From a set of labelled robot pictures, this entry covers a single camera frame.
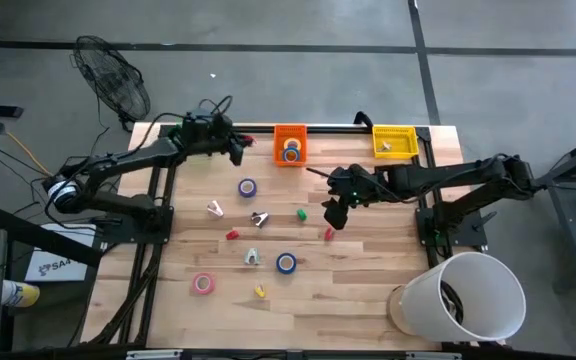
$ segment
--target wooden tabletop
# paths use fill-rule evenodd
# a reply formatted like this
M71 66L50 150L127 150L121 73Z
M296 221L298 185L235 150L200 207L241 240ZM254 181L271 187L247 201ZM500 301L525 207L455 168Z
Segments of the wooden tabletop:
M137 124L130 147L145 134ZM453 126L430 127L437 165L463 161ZM156 125L149 141L159 133ZM418 244L415 205L375 204L350 210L346 228L334 240L323 239L328 224L320 203L327 200L326 179L304 168L279 168L272 161L272 134L255 134L240 167L228 156L194 156L177 170L172 205L175 221L164 247L152 310L149 347L230 349L424 350L437 344L409 336L386 320L386 298L398 285L428 269ZM330 172L358 163L371 171L396 160L375 159L368 135L309 135L308 166ZM119 193L146 193L151 170L126 174ZM237 185L257 182L257 195L244 199ZM162 172L159 195L163 191ZM447 200L467 189L443 190ZM206 206L217 200L225 212L215 219ZM303 209L308 219L296 215ZM268 212L258 229L252 212ZM225 235L237 230L237 240ZM258 266L245 265L249 248L257 248ZM278 273L277 256L297 258L291 275ZM89 304L82 341L99 333L124 300L135 246L120 245L101 261ZM195 274L214 276L207 296L190 291ZM254 287L263 284L266 298ZM133 319L138 327L141 304Z

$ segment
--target yellow container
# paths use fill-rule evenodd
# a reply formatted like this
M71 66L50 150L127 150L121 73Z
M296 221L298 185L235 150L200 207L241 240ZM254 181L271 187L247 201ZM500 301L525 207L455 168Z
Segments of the yellow container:
M414 126L375 125L372 145L378 159L410 159L419 154Z

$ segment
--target orange basket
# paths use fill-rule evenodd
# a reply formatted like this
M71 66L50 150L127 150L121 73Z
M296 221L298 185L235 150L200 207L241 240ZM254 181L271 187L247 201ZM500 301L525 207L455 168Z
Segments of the orange basket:
M304 166L308 154L307 140L306 125L275 125L275 145L273 151L277 166ZM295 152L291 151L286 155L289 160L294 160L286 161L284 159L284 151L287 147L293 147L295 145L299 151L298 158L295 157Z

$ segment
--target black fan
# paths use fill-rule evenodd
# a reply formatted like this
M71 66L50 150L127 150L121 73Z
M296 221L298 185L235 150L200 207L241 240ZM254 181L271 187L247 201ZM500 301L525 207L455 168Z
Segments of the black fan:
M97 96L127 122L143 120L150 112L150 98L141 72L110 44L96 36L80 36L73 50L79 71Z

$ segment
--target concrete floor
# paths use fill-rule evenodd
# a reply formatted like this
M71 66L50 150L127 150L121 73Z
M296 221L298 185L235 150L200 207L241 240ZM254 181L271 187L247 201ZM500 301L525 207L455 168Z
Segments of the concrete floor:
M576 0L418 0L418 6L428 46L576 49ZM81 34L115 42L415 45L406 0L0 1L0 39L72 41ZM69 53L0 49L0 103L26 109L7 126L50 169L88 153L100 130L95 97ZM348 123L363 110L377 123L429 123L414 54L123 55L144 74L151 114L232 94L237 121ZM517 153L539 176L576 146L576 57L430 56L429 66L441 123L457 126L467 160ZM124 149L129 136L103 105L102 121L112 131L98 152ZM23 157L6 138L0 147ZM12 211L29 201L27 185L0 167L0 207ZM574 255L565 252L549 197L490 208L499 212L486 226L490 253L515 272L528 302L524 326L510 343L576 355L576 293L551 288L562 253ZM24 315L16 347L64 346L82 306Z

